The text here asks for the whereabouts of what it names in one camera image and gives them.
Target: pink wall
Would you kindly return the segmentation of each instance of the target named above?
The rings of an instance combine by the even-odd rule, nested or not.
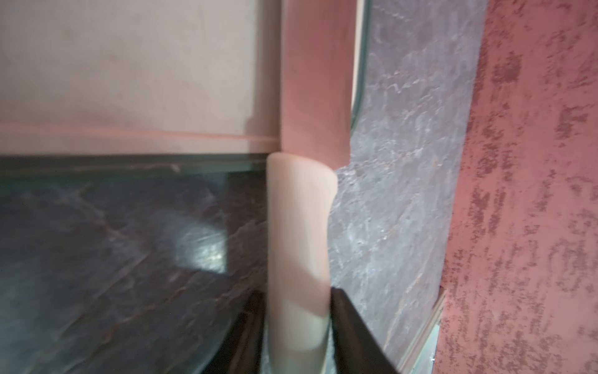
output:
[[[490,0],[435,373],[598,373],[598,1]]]

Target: gray stone texture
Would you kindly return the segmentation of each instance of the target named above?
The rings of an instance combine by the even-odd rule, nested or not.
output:
[[[438,295],[485,7],[373,2],[329,254],[394,363]],[[0,233],[0,372],[190,372],[266,283],[265,174],[4,191]]]

